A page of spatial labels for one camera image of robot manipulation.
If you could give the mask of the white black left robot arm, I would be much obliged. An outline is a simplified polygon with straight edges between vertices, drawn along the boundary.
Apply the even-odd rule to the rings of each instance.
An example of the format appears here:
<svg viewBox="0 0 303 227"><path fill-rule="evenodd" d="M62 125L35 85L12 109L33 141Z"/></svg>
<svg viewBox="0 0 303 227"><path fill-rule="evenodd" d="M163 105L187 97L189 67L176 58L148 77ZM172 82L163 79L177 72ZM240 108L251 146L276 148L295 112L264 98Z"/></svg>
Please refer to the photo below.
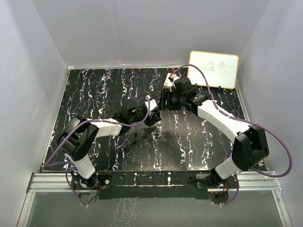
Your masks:
<svg viewBox="0 0 303 227"><path fill-rule="evenodd" d="M130 125L139 122L144 122L148 127L153 126L161 120L160 107L154 99L150 103L145 101L136 107L124 105L112 118L87 122L76 129L66 142L63 141L76 126L86 120L87 118L83 116L74 117L57 137L56 142L76 168L76 180L82 187L92 189L97 185L98 177L90 160L89 150L96 139L124 135L130 130Z"/></svg>

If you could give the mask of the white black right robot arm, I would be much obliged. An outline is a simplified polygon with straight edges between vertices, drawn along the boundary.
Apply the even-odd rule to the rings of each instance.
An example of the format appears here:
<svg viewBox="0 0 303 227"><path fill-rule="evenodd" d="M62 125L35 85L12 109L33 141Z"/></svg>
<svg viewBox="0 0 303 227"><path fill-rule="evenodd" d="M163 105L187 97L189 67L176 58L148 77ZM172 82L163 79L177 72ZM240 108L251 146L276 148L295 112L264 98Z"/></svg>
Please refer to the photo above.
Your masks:
<svg viewBox="0 0 303 227"><path fill-rule="evenodd" d="M210 171L201 180L208 187L221 188L228 178L248 171L269 155L265 131L242 120L233 120L233 115L221 107L215 107L210 94L203 94L193 87L187 77L168 74L159 101L161 110L185 108L196 116L207 120L233 143L229 158Z"/></svg>

